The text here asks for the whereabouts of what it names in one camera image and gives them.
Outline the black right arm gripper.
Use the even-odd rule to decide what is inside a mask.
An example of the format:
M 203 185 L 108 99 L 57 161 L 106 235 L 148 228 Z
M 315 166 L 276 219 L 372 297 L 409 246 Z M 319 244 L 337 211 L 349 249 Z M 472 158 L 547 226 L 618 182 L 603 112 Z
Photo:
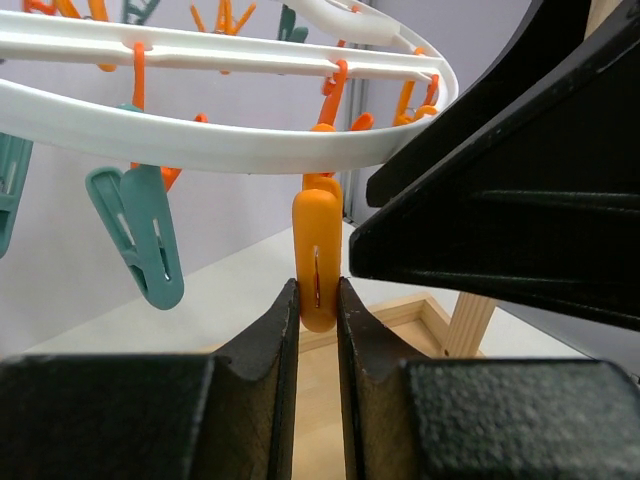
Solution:
M 354 276 L 639 326 L 639 5 L 405 188 L 418 137 L 369 183 Z

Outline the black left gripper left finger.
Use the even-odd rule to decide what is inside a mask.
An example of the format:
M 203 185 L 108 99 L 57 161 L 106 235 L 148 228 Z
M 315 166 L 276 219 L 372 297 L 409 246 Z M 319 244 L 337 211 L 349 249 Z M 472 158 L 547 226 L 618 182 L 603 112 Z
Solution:
M 5 479 L 288 479 L 299 289 L 211 353 L 1 364 Z

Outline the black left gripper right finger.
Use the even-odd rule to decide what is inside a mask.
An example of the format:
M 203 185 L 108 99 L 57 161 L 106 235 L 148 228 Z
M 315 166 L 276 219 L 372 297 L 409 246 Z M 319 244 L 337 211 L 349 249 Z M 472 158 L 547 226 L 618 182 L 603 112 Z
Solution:
M 586 359 L 432 359 L 337 293 L 350 479 L 635 479 L 639 390 Z

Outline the white round clip hanger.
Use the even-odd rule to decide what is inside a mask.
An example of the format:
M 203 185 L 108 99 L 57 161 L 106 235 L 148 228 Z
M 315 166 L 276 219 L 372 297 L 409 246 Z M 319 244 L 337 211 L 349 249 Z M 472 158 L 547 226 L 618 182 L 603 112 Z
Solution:
M 296 1 L 316 27 L 346 41 L 343 48 L 230 37 L 166 28 L 90 22 L 5 11 L 1 54 L 12 60 L 129 66 L 132 46 L 149 47 L 149 66 L 326 77 L 340 61 L 352 79 L 422 81 L 434 94 L 433 114 L 457 98 L 448 61 L 426 39 L 358 1 Z M 133 113 L 31 88 L 1 84 L 1 129 L 34 142 L 125 161 L 240 174 L 344 171 L 348 135 L 364 167 L 386 162 L 431 122 L 368 131 L 313 133 L 204 124 Z

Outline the orange clothespin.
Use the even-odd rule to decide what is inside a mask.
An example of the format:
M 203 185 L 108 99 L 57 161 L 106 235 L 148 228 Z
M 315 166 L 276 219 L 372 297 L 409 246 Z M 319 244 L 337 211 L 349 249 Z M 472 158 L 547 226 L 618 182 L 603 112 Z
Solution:
M 336 324 L 342 214 L 339 183 L 322 174 L 305 174 L 293 201 L 292 226 L 300 318 L 306 329 L 316 333 Z

